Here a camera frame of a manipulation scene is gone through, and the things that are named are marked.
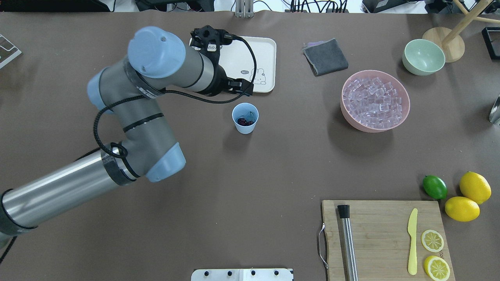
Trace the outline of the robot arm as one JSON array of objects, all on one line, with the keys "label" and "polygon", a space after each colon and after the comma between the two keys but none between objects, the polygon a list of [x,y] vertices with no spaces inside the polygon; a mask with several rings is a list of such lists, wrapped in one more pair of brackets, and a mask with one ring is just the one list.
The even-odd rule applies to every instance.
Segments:
[{"label": "robot arm", "polygon": [[1,248],[9,249],[16,237],[39,224],[142,176],[156,183],[183,169],[186,159],[156,98],[192,98],[169,90],[170,85],[201,94],[195,99],[203,102],[222,91],[236,98],[251,96],[253,80],[229,78],[219,65],[220,47],[233,41],[242,42],[257,63],[243,37],[209,25],[194,29],[189,45],[159,27],[138,30],[127,55],[87,85],[89,100],[99,110],[93,121],[98,148],[1,194]]}]

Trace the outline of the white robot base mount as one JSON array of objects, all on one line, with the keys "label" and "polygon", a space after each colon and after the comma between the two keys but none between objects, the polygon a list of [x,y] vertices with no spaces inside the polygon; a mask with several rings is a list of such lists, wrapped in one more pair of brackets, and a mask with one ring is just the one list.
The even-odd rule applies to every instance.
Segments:
[{"label": "white robot base mount", "polygon": [[198,269],[191,281],[294,281],[294,273],[286,268]]}]

